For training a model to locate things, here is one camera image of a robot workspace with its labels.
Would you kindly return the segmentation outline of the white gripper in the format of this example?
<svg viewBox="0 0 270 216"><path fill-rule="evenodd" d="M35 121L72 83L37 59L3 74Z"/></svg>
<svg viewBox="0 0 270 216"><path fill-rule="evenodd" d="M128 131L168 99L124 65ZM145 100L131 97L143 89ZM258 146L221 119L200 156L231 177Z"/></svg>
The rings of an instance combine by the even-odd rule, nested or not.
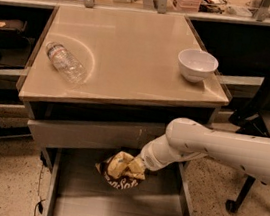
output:
<svg viewBox="0 0 270 216"><path fill-rule="evenodd" d="M140 152L141 158L133 158L132 155L122 151L114 155L108 163L107 173L117 179L127 167L127 176L144 180L145 167L151 171L162 169L167 165L167 154L167 146L153 140L143 147Z"/></svg>

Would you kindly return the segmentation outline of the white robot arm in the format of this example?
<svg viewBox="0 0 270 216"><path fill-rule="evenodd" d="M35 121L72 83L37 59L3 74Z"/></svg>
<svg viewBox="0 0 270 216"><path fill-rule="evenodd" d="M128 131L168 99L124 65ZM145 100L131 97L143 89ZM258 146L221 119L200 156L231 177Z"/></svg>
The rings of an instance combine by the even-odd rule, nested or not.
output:
<svg viewBox="0 0 270 216"><path fill-rule="evenodd" d="M243 192L254 180L270 186L270 137L211 130L185 118L171 121L165 133L144 145L137 156L119 152L111 157L103 177L114 188L127 189L144 179L146 170L207 155L248 175Z"/></svg>

